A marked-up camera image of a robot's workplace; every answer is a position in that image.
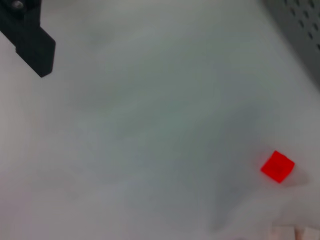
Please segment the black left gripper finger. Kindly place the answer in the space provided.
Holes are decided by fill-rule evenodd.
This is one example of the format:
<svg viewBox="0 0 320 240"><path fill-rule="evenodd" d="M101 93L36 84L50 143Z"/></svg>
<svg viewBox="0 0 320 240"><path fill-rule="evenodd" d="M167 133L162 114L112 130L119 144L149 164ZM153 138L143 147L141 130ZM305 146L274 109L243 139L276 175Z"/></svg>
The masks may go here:
<svg viewBox="0 0 320 240"><path fill-rule="evenodd" d="M0 31L41 78L54 66L55 40L41 27L40 0L0 0Z"/></svg>

